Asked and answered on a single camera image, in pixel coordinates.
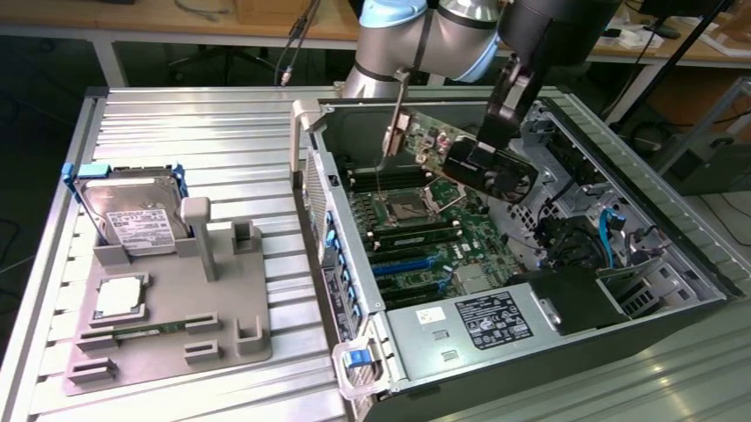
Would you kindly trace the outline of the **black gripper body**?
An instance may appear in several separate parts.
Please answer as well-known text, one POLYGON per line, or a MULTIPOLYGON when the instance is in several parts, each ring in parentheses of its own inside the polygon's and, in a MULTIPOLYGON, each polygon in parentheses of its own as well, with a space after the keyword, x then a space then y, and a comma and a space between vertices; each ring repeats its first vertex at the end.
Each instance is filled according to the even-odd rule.
POLYGON ((512 51, 500 80, 514 69, 540 76, 584 61, 619 8, 618 1, 518 0, 503 6, 500 41, 512 51))

